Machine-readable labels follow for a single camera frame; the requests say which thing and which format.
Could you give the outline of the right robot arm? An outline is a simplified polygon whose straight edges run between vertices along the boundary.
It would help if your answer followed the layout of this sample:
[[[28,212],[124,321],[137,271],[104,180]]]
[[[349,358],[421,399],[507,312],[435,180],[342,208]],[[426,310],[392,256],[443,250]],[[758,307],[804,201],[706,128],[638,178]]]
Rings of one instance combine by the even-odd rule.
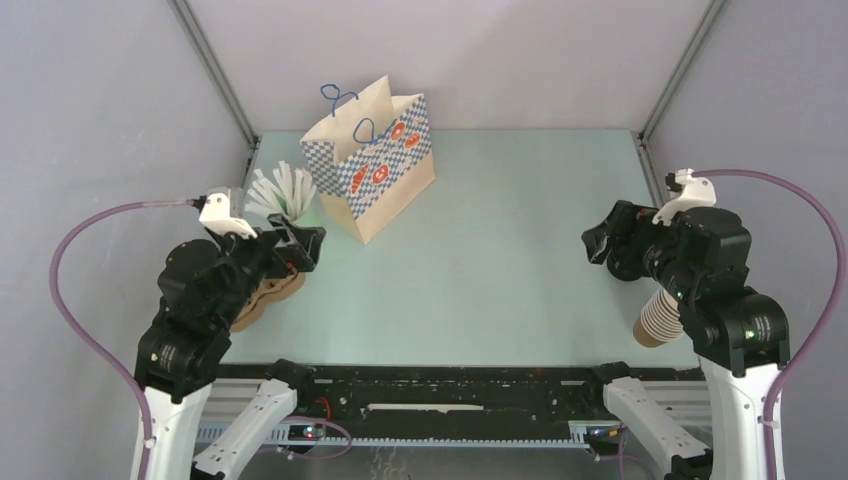
[[[669,217],[619,201],[581,239],[589,262],[623,281],[652,279],[676,302],[707,384],[713,442],[692,438],[632,377],[586,385],[585,411],[618,417],[668,479],[779,478],[770,389],[790,360],[788,319],[746,283],[751,236],[741,219],[712,206]]]

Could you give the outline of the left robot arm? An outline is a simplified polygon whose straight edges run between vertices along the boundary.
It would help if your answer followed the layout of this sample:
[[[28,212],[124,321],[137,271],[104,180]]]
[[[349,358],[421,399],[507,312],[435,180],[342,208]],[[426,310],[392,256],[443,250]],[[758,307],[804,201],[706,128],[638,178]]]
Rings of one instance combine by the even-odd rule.
[[[138,344],[134,378],[149,405],[135,464],[144,479],[235,479],[288,415],[316,403],[310,368],[275,363],[224,433],[194,452],[199,424],[231,328],[263,283],[315,270],[326,231],[280,214],[247,238],[212,233],[174,248],[158,278],[159,310]]]

